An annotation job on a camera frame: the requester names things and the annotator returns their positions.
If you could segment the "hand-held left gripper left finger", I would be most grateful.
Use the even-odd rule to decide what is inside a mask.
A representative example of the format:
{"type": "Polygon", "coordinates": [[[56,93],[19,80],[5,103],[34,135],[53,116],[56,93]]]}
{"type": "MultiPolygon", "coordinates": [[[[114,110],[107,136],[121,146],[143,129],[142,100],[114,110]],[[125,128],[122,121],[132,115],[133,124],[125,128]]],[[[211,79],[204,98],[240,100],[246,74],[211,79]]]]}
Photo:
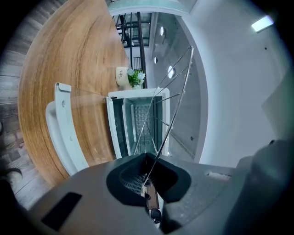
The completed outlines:
{"type": "Polygon", "coordinates": [[[79,171],[52,188],[29,210],[47,235],[156,235],[147,201],[125,187],[123,176],[140,171],[135,155],[79,171]]]}

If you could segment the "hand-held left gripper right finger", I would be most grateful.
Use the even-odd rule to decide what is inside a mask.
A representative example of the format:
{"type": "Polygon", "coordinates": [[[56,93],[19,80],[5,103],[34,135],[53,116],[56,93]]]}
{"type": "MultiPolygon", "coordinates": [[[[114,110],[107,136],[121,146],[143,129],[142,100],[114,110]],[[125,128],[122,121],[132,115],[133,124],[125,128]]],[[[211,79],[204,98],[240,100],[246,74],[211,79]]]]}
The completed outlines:
{"type": "Polygon", "coordinates": [[[236,201],[232,167],[186,162],[147,154],[150,180],[164,201],[160,227],[147,222],[148,235],[227,235],[236,201]]]}

